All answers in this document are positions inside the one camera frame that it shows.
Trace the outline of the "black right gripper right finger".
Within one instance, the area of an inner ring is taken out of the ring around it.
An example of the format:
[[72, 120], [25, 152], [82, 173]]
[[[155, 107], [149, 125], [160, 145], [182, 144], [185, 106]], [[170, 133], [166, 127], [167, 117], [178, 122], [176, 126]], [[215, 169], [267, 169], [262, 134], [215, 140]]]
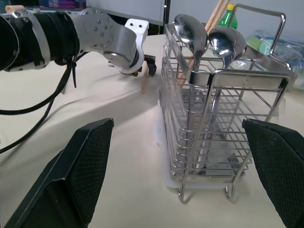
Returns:
[[304, 226], [304, 138], [295, 130], [254, 119], [242, 123], [258, 177], [287, 228]]

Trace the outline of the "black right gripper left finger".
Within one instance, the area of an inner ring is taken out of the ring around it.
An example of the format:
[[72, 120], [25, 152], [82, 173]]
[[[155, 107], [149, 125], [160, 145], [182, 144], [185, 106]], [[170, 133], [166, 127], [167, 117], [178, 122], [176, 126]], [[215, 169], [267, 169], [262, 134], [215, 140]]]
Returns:
[[104, 182], [114, 121], [77, 129], [43, 169], [7, 228], [86, 228]]

